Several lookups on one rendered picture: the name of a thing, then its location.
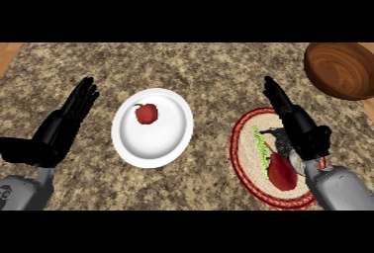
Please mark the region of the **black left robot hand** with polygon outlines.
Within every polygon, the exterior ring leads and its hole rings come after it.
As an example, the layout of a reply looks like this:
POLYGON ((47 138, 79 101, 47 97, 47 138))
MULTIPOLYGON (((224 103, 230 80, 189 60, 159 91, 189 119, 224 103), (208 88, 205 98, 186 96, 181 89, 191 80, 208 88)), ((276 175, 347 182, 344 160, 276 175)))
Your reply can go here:
POLYGON ((53 168, 63 160, 98 97, 92 78, 84 77, 61 107, 44 119, 30 139, 0 137, 0 156, 8 163, 53 168))

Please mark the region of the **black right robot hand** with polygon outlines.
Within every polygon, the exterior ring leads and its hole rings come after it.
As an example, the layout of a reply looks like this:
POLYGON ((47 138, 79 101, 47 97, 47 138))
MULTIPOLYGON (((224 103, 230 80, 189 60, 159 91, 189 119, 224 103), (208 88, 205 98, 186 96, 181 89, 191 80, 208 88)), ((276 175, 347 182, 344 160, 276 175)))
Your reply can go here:
POLYGON ((304 161, 327 155, 330 129, 317 126, 299 105, 295 105, 270 76, 264 77, 264 96, 280 118, 293 150, 304 161))

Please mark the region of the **round woven red-rimmed placemat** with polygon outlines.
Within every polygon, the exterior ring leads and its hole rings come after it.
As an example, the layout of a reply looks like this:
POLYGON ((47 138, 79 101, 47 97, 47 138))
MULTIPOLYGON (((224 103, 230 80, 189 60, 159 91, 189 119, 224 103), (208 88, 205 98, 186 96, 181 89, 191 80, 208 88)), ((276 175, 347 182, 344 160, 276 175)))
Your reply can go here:
POLYGON ((230 163, 248 193, 264 206, 279 211, 307 210, 314 199, 302 176, 302 160, 285 140, 282 127, 271 108, 257 108, 242 115, 228 137, 230 163), (293 159, 298 181, 289 191, 280 191, 267 178, 268 147, 293 159))

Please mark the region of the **brown wooden bowl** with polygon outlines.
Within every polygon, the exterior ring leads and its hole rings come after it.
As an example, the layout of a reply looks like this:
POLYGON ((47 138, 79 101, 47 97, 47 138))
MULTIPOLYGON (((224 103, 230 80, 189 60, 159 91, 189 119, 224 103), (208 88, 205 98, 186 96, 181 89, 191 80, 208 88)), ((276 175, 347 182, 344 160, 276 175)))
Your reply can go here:
POLYGON ((357 42, 310 42, 304 72, 325 95, 350 101, 374 98, 374 53, 357 42))

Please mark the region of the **red bell pepper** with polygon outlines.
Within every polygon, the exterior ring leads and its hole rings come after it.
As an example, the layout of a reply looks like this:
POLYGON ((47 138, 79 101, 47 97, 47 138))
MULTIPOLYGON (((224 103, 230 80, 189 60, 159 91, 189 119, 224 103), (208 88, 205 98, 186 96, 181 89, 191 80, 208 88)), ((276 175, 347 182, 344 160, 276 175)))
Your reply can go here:
POLYGON ((153 104, 137 104, 135 119, 141 125, 149 125, 157 119, 157 109, 153 104))

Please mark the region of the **white plate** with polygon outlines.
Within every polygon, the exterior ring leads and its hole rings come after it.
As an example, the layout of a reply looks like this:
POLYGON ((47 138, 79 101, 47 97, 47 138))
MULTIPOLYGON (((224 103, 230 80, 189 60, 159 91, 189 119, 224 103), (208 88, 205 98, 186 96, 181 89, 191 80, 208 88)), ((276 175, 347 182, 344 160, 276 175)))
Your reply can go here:
POLYGON ((121 104, 110 126, 110 140, 121 159, 138 168, 169 164, 187 148, 193 119, 184 98, 171 90, 152 88, 131 95, 121 104), (141 125, 135 104, 153 104, 157 119, 141 125))

